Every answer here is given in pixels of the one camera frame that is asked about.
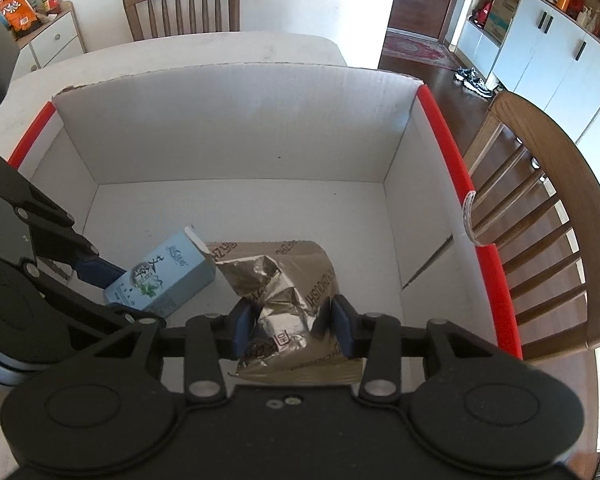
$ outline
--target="white marble tabletop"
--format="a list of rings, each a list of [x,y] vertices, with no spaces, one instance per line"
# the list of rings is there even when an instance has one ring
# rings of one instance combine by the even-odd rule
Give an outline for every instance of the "white marble tabletop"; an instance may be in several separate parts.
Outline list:
[[[104,48],[12,83],[0,105],[0,155],[9,158],[45,103],[67,86],[169,68],[238,62],[346,65],[333,41],[284,32],[188,34]]]

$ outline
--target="orange bottle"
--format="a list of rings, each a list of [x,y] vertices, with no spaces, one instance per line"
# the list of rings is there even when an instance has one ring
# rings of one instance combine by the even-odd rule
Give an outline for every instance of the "orange bottle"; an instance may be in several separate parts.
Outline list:
[[[569,1],[570,0],[558,0],[556,7],[558,7],[558,9],[560,9],[562,12],[565,12],[567,7],[569,7]]]

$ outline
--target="orange snack bag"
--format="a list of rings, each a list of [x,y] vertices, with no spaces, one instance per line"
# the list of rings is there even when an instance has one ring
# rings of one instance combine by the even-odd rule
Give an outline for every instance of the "orange snack bag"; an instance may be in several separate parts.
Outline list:
[[[16,33],[29,30],[32,25],[35,25],[34,29],[40,26],[36,13],[27,0],[0,0],[0,12]]]

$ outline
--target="black and white shoe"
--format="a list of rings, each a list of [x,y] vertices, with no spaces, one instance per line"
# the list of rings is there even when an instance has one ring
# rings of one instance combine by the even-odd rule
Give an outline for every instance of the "black and white shoe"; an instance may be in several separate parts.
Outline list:
[[[454,74],[458,81],[464,81],[476,77],[475,68],[459,68]]]
[[[464,86],[466,86],[469,90],[473,90],[478,95],[485,97],[487,99],[491,99],[493,97],[493,91],[487,88],[484,81],[480,77],[472,77],[464,80]]]

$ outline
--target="red edge strip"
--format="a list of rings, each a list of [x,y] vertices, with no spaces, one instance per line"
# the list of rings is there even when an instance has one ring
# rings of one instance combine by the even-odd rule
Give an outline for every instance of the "red edge strip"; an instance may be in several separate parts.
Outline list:
[[[474,183],[471,181],[458,146],[429,87],[426,85],[420,86],[417,97],[431,124],[451,176],[451,181],[456,189],[456,195],[462,204],[466,194],[475,190]],[[491,244],[486,247],[476,247],[475,251],[491,305],[491,315],[493,316],[498,346],[505,352],[522,359],[520,333],[518,332],[513,302],[509,294],[509,285],[507,285],[498,250],[494,244]]]
[[[27,128],[27,131],[24,133],[24,135],[20,139],[20,142],[15,147],[13,153],[11,153],[9,160],[7,161],[12,168],[15,168],[17,170],[20,167],[22,161],[27,156],[27,153],[29,153],[29,150],[33,146],[33,143],[36,142],[36,139],[40,135],[40,132],[42,132],[46,124],[49,122],[49,119],[55,113],[56,107],[53,106],[53,103],[51,103],[51,101],[47,102],[42,107],[42,110],[40,110],[36,118],[33,119],[31,126]]]

